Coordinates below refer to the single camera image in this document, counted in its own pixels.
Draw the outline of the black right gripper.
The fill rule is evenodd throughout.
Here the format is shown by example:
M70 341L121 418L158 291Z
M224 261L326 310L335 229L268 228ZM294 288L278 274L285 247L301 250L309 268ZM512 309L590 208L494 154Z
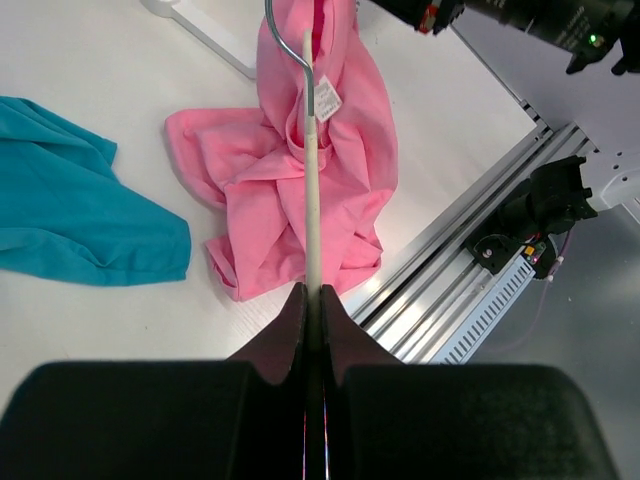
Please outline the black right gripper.
M626 34L639 36L637 1L375 0L423 34L436 35L472 11L572 54L604 55Z

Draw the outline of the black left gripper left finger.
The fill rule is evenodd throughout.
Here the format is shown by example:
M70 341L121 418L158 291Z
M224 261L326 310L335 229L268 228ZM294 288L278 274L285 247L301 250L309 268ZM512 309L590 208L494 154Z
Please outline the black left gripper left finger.
M307 292L226 360L35 368L1 419L5 479L299 479Z

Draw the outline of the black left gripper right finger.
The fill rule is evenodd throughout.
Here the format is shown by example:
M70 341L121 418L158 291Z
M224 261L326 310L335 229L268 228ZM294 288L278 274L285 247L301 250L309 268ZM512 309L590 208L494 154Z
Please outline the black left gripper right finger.
M583 391L544 365L409 365L322 289L333 479L615 479Z

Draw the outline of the cream hanger with metal hook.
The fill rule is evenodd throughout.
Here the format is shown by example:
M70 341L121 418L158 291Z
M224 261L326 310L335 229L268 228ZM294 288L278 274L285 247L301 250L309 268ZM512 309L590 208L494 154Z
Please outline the cream hanger with metal hook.
M304 73L304 182L305 182L305 284L308 292L306 340L308 348L318 352L322 346L322 252L318 138L315 117L315 84L312 55L312 30L303 32L302 54L296 53L278 31L273 1L264 1L265 19L271 35L281 50L294 60Z

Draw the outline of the pink t shirt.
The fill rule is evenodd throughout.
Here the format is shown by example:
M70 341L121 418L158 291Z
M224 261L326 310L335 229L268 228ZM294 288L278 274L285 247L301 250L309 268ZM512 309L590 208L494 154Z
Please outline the pink t shirt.
M352 1L277 1L294 49L312 34L318 98L323 280L346 292L381 265L375 221L398 183L398 142L382 76ZM187 109L165 131L187 188L226 215L206 248L227 294L246 301L305 271L304 73L259 31L255 108Z

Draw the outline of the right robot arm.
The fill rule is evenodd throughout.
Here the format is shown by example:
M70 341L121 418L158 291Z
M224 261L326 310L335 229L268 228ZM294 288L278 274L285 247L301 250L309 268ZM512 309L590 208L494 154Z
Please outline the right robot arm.
M636 1L381 1L379 7L422 34L436 35L470 9L570 53L569 75L622 46L612 73L639 70L639 4ZM524 194L499 206L467 240L468 249L490 255L500 245L519 247L569 231L593 218L584 157L572 156L532 172Z

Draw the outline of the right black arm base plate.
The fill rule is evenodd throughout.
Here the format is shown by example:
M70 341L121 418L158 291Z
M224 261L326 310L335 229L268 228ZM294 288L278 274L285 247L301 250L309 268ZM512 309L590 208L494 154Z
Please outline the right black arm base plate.
M534 233L523 239L509 235L497 224L487 221L463 242L464 248L491 274L497 275L519 255L533 269L535 280L544 280L559 255L550 236Z

